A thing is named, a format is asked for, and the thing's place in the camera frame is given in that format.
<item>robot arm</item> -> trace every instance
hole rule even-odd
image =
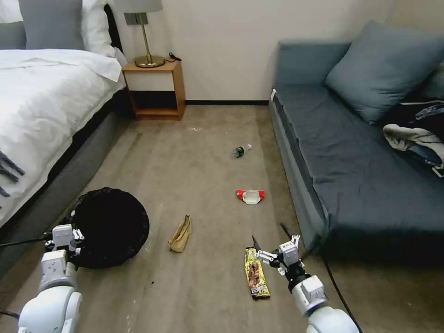
[[[265,264],[277,268],[279,274],[288,281],[288,289],[293,295],[297,308],[308,318],[307,333],[359,333],[358,327],[350,316],[340,310],[327,306],[324,285],[316,276],[307,274],[299,259],[300,235],[292,235],[291,240],[279,245],[272,253],[262,251],[253,237],[256,256]]]
[[[43,277],[39,294],[23,307],[18,333],[73,333],[79,318],[81,293],[77,292],[76,267],[69,258],[80,254],[81,232],[72,225],[57,226],[53,240],[45,243],[41,260]]]

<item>sofa cushion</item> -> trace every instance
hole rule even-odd
[[[442,62],[425,82],[422,96],[444,99],[444,62]]]
[[[370,21],[332,69],[326,85],[375,122],[444,59],[444,35]]]
[[[444,179],[393,150],[378,127],[327,88],[276,90],[279,115],[294,131],[286,135],[292,152],[302,155],[295,160],[308,171],[302,173],[305,184],[325,207],[327,232],[343,249],[355,244],[374,255],[376,247],[385,247],[385,255],[395,256],[415,252],[416,245],[444,244]]]

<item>lamp shade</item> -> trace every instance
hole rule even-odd
[[[163,9],[161,0],[114,0],[114,7],[122,12],[158,12]]]

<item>white duvet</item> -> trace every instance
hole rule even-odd
[[[47,180],[80,130],[123,87],[115,58],[79,50],[0,51],[0,151],[26,174],[0,175],[0,227]]]

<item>floor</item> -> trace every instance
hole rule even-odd
[[[233,159],[231,150],[251,144]],[[79,269],[80,333],[305,332],[287,284],[264,267],[269,300],[250,298],[244,248],[286,240],[279,223],[297,220],[266,107],[189,106],[182,122],[122,125],[85,191],[118,187],[136,196],[151,222],[147,243],[122,266]],[[237,189],[265,190],[245,205]],[[193,234],[183,253],[167,242],[189,214]],[[42,250],[34,246],[0,282],[0,308],[19,312],[37,291]],[[324,282],[330,306],[342,308],[318,258],[306,269]],[[332,263],[336,281],[366,333],[444,332],[444,273]],[[0,332],[16,322],[0,317]]]

